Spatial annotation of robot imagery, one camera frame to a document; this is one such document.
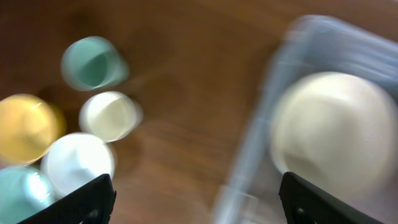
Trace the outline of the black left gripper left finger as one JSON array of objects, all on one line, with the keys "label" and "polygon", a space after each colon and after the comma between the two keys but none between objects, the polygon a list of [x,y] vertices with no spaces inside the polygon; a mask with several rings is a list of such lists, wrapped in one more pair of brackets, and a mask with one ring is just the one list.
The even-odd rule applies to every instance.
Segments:
[{"label": "black left gripper left finger", "polygon": [[116,195],[110,175],[101,174],[18,224],[108,224]]}]

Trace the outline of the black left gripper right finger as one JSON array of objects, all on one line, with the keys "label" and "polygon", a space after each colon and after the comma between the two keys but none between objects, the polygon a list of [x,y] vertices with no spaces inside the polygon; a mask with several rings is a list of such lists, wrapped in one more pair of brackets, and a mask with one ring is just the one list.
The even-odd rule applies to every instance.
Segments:
[{"label": "black left gripper right finger", "polygon": [[283,174],[279,197],[288,224],[382,224],[293,172]]}]

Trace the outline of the cream bowl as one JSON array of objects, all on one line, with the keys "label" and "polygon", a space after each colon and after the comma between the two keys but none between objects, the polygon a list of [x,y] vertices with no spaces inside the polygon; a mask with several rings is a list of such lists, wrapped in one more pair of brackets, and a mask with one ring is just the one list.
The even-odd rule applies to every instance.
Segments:
[{"label": "cream bowl", "polygon": [[338,72],[314,73],[281,96],[270,155],[344,200],[381,191],[397,166],[397,106],[377,84]]}]

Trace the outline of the cream white plastic cup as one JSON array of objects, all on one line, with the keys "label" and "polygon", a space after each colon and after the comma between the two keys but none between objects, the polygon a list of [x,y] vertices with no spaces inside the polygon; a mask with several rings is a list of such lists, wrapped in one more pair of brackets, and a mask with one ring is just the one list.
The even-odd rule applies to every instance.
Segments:
[{"label": "cream white plastic cup", "polygon": [[118,91],[106,91],[89,98],[81,107],[79,127],[104,142],[126,137],[142,121],[142,107]]}]

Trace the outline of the mint green plastic cup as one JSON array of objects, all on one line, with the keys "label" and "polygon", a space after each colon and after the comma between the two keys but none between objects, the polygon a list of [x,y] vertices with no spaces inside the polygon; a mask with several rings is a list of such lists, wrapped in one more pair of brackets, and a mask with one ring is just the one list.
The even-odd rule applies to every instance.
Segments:
[{"label": "mint green plastic cup", "polygon": [[90,91],[116,86],[129,77],[129,66],[115,46],[100,36],[72,43],[62,55],[60,71],[73,89]]}]

